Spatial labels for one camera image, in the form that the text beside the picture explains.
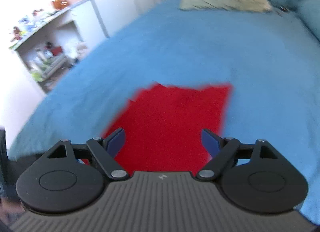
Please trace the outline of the green pillow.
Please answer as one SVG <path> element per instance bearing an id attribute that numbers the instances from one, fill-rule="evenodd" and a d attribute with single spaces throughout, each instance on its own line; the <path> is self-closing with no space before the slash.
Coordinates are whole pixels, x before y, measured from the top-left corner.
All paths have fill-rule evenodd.
<path id="1" fill-rule="evenodd" d="M 272 10 L 272 5 L 268 0 L 181 0 L 180 9 L 268 12 Z"/>

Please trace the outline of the blue bed sheet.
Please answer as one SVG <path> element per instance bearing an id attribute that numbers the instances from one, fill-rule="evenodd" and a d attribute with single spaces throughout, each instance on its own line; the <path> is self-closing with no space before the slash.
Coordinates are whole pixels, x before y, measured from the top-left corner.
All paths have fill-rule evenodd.
<path id="1" fill-rule="evenodd" d="M 268 140 L 308 180 L 319 223 L 319 41 L 294 12 L 179 9 L 165 0 L 102 42 L 37 107 L 12 159 L 99 136 L 138 89 L 229 82 L 223 134 Z"/>

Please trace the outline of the teal rolled duvet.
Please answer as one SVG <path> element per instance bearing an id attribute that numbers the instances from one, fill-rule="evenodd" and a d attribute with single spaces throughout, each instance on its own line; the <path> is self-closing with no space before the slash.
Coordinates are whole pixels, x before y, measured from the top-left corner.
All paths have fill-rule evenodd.
<path id="1" fill-rule="evenodd" d="M 303 0 L 298 5 L 298 14 L 304 24 L 320 40 L 320 0 Z"/>

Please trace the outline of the red cloth garment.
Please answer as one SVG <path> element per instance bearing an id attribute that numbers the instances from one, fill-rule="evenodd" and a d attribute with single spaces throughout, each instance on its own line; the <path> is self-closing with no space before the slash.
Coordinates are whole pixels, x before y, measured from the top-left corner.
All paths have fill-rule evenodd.
<path id="1" fill-rule="evenodd" d="M 105 130 L 105 150 L 129 173 L 192 172 L 210 159 L 201 131 L 219 135 L 233 87 L 154 84 L 129 99 Z"/>

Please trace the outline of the white shelf unit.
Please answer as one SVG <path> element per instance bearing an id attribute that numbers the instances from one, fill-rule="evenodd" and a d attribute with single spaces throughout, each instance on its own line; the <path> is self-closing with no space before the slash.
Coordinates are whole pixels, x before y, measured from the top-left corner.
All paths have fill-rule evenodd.
<path id="1" fill-rule="evenodd" d="M 45 94 L 96 45 L 92 0 L 46 0 L 14 27 L 11 46 Z"/>

